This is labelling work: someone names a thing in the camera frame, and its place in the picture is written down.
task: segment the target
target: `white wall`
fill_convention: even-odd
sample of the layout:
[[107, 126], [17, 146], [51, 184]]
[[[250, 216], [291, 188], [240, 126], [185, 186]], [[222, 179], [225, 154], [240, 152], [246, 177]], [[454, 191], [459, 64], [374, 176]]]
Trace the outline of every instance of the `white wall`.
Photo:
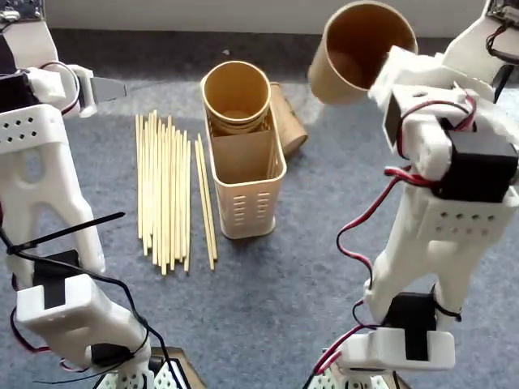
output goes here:
[[[321, 33], [348, 0], [48, 0], [51, 27]], [[457, 35], [484, 0], [385, 0], [419, 36]]]

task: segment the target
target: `brown paper cup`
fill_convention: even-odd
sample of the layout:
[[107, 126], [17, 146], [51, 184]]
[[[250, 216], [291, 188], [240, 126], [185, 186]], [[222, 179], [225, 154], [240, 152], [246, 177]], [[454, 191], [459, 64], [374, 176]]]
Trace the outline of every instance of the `brown paper cup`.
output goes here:
[[326, 23], [308, 71], [312, 93], [325, 104], [362, 99], [394, 45], [418, 52], [413, 29], [398, 11], [374, 1], [343, 6]]
[[212, 125], [227, 134], [253, 131], [270, 104], [267, 76], [247, 62], [224, 62], [202, 80], [204, 104]]
[[283, 148], [283, 154], [290, 156], [307, 141], [308, 133], [283, 95], [281, 85], [271, 83], [270, 86], [272, 90], [271, 106], [276, 117], [281, 147]]

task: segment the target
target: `wooden chopstick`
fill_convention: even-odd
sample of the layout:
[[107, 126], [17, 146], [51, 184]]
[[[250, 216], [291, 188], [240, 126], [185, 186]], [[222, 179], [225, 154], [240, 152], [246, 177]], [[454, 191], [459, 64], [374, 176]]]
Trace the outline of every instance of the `wooden chopstick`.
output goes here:
[[171, 250], [169, 252], [169, 269], [171, 271], [174, 271], [175, 269], [175, 237], [176, 237], [176, 228], [177, 225], [175, 223], [175, 210], [177, 207], [177, 195], [174, 183], [177, 179], [176, 174], [176, 167], [177, 167], [177, 131], [175, 130], [175, 127], [172, 126], [171, 128], [171, 143], [169, 145], [171, 147], [171, 161], [169, 163], [171, 181], [169, 183], [169, 192], [170, 192], [170, 198], [171, 198], [171, 204], [169, 206], [169, 241]]
[[200, 147], [200, 159], [202, 162], [202, 176], [204, 179], [205, 203], [207, 204], [207, 209], [208, 209], [208, 223], [209, 223], [209, 233], [211, 235], [212, 257], [216, 261], [216, 260], [218, 260], [217, 238], [214, 233], [214, 220], [212, 218], [211, 196], [209, 195], [208, 175], [207, 175], [207, 171], [205, 168], [204, 146], [202, 144], [202, 137], [200, 136], [200, 134], [198, 134], [198, 143], [199, 143], [199, 147]]
[[177, 130], [177, 155], [175, 158], [175, 259], [178, 259], [179, 262], [182, 261], [182, 243], [181, 243], [181, 224], [180, 224], [180, 207], [182, 204], [182, 199], [180, 196], [180, 161], [182, 156], [182, 134], [180, 130]]
[[191, 250], [191, 141], [187, 141], [186, 155], [186, 260], [184, 271], [189, 273], [190, 250]]
[[211, 270], [214, 271], [214, 257], [212, 256], [211, 230], [209, 229], [208, 209], [204, 189], [204, 176], [202, 174], [202, 164], [204, 161], [201, 160], [200, 149], [200, 142], [195, 141], [196, 168], [198, 170], [198, 182], [200, 187], [200, 201], [202, 203], [202, 214], [204, 216], [205, 237], [208, 245], [209, 267], [211, 268]]

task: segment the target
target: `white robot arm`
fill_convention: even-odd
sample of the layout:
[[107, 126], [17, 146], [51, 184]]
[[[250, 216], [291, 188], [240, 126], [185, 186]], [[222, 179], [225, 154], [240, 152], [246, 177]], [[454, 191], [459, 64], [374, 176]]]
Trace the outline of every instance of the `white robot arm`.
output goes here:
[[[0, 5], [0, 54], [7, 58], [0, 76], [0, 214], [2, 240], [11, 241], [9, 249], [36, 238], [42, 204], [70, 226], [93, 219], [79, 188], [62, 116], [90, 116], [98, 101], [126, 91], [118, 83], [93, 77], [88, 69], [58, 60], [42, 1]], [[36, 182], [25, 176], [27, 151], [41, 158], [42, 174]], [[105, 280], [97, 228], [75, 231], [74, 238], [77, 251], [47, 257], [47, 262], [31, 250], [8, 252], [7, 265], [22, 286], [17, 291], [17, 320], [78, 367], [116, 369], [121, 385], [136, 377], [132, 382], [137, 387], [153, 387], [150, 328], [135, 312], [113, 303], [92, 279]], [[49, 261], [71, 266], [52, 266]]]
[[[369, 384], [386, 370], [455, 365], [447, 330], [461, 320], [472, 271], [519, 207], [519, 125], [493, 104], [489, 85], [505, 61], [519, 58], [518, 21], [518, 1], [491, 0], [445, 54], [392, 47], [368, 93], [384, 112], [390, 149], [409, 160], [419, 184], [405, 184], [388, 244], [364, 286], [361, 303], [375, 326], [344, 336], [320, 360], [340, 387]], [[429, 293], [403, 292], [427, 274], [438, 276]]]

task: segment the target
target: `beige plastic container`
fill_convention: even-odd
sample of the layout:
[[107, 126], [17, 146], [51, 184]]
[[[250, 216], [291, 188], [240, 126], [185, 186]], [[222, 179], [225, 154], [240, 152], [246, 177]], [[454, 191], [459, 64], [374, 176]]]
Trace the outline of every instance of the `beige plastic container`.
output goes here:
[[407, 20], [387, 4], [351, 2], [326, 23], [308, 71], [311, 91], [325, 104], [361, 100], [392, 46], [418, 52]]
[[271, 233], [286, 173], [273, 111], [255, 132], [240, 135], [220, 135], [205, 110], [204, 116], [223, 234], [239, 239]]
[[267, 115], [270, 83], [258, 67], [247, 62], [223, 62], [202, 79], [202, 96], [215, 131], [252, 132]]

